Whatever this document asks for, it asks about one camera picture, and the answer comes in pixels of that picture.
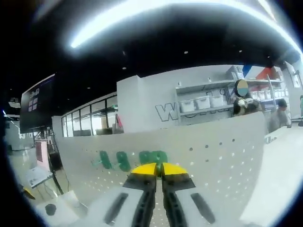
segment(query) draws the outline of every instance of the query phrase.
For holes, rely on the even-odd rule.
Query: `ceiling light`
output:
[[[128,0],[125,1],[106,12],[100,13],[93,20],[91,20],[80,32],[76,35],[71,43],[72,48],[76,48],[81,45],[83,42],[87,41],[94,35],[102,32],[109,26],[112,26],[126,18],[132,17],[139,13],[161,8],[171,4],[189,4],[189,3],[210,3],[210,4],[220,4],[225,5],[234,9],[239,9],[242,12],[245,12],[252,17],[262,21],[267,24],[272,29],[276,30],[296,51],[299,52],[301,60],[303,59],[303,53],[300,47],[294,42],[290,35],[280,27],[275,21],[267,18],[267,16],[262,13],[252,9],[249,6],[246,6],[240,2],[234,0],[153,0],[153,1],[141,1],[141,0]]]

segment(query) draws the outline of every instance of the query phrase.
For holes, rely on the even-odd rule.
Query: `glass wall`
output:
[[[95,102],[62,118],[63,136],[112,134],[116,114],[117,96]]]

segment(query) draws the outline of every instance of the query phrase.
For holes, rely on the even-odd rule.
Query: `shelf unit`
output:
[[[273,97],[272,99],[268,100],[262,100],[260,102],[268,102],[268,101],[273,101],[274,107],[276,107],[276,99],[281,99],[283,97],[275,98],[274,96],[274,91],[273,91],[273,85],[279,85],[282,83],[280,80],[270,80],[269,76],[267,76],[267,79],[247,79],[247,84],[248,86],[262,86],[262,85],[269,85],[271,96]],[[233,114],[233,104],[231,103],[231,95],[233,92],[230,94],[229,93],[229,88],[234,87],[236,80],[230,79],[230,80],[220,80],[220,81],[215,81],[215,82],[208,82],[196,86],[190,86],[190,87],[177,87],[176,92],[175,92],[175,98],[176,98],[176,106],[177,106],[177,113],[178,113],[178,122],[179,124],[182,123],[181,117],[183,116],[188,116],[188,115],[193,115],[193,114],[200,114],[200,113],[207,113],[207,112],[220,112],[224,110],[229,110],[231,111],[231,114]],[[212,89],[219,89],[223,88],[225,89],[225,94],[226,94],[226,99],[227,99],[227,105],[216,107],[216,108],[207,108],[207,109],[202,109],[202,110],[195,110],[191,112],[180,112],[180,105],[179,101],[182,101],[180,99],[181,96],[187,95],[187,94],[193,94],[193,93],[198,93],[201,91],[207,91],[207,90],[212,90]]]

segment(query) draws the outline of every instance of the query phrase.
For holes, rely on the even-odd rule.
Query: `perforated panel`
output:
[[[71,186],[87,206],[114,185],[122,185],[129,169],[144,160],[143,151],[163,151],[168,162],[189,172],[206,201],[210,201],[219,220],[213,226],[223,220],[225,226],[231,226],[250,199],[259,174],[264,115],[254,113],[151,132],[62,138],[57,142]],[[151,226],[169,226],[160,181]]]

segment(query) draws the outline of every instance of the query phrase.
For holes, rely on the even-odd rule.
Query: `black ceiling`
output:
[[[238,11],[199,5],[141,14],[107,29],[79,48],[70,47],[71,39],[86,21],[118,2],[58,1],[39,20],[35,20],[34,13],[37,5],[16,8],[10,2],[3,18],[14,20],[12,25],[5,25],[6,99],[20,98],[29,87],[56,73],[54,114],[61,115],[116,91],[116,82],[129,76],[213,64],[270,67],[289,49],[273,31],[249,17],[241,17]]]

